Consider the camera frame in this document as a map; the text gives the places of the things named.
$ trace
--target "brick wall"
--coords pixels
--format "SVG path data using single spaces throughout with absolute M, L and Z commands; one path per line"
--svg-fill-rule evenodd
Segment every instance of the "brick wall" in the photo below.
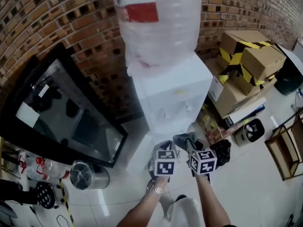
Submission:
M 215 56 L 229 29 L 259 29 L 291 48 L 303 32 L 302 1 L 203 0 L 196 52 Z M 0 0 L 0 85 L 58 42 L 75 49 L 78 67 L 116 117 L 140 113 L 112 0 Z
M 218 53 L 226 30 L 257 29 L 291 49 L 303 36 L 303 0 L 203 0 L 196 52 L 205 60 Z
M 58 42 L 117 118 L 140 112 L 112 0 L 0 0 L 0 85 Z

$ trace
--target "wooden shelf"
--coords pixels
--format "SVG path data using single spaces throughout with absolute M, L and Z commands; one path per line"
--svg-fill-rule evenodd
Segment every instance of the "wooden shelf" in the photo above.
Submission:
M 294 118 L 290 127 L 285 124 Z M 295 113 L 265 141 L 283 180 L 303 175 L 303 114 Z

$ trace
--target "black device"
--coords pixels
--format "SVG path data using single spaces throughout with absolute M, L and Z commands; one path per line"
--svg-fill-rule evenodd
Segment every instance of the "black device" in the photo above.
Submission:
M 113 167 L 127 133 L 57 44 L 41 61 L 32 57 L 0 105 L 0 135 L 39 156 Z
M 283 95 L 288 95 L 294 92 L 303 83 L 303 75 L 297 69 L 292 60 L 284 53 L 279 45 L 277 47 L 286 56 L 283 67 L 276 75 L 276 89 Z

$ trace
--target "glass display case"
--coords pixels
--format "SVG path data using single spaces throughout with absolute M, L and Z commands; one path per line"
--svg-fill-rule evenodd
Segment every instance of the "glass display case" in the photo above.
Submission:
M 25 74 L 1 112 L 0 134 L 43 157 L 71 164 L 84 160 L 113 166 L 127 136 L 58 44 Z

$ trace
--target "hand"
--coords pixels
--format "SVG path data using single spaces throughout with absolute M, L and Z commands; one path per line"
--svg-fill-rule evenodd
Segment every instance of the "hand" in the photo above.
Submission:
M 164 189 L 168 181 L 169 181 L 169 176 L 158 176 L 155 179 L 155 186 Z

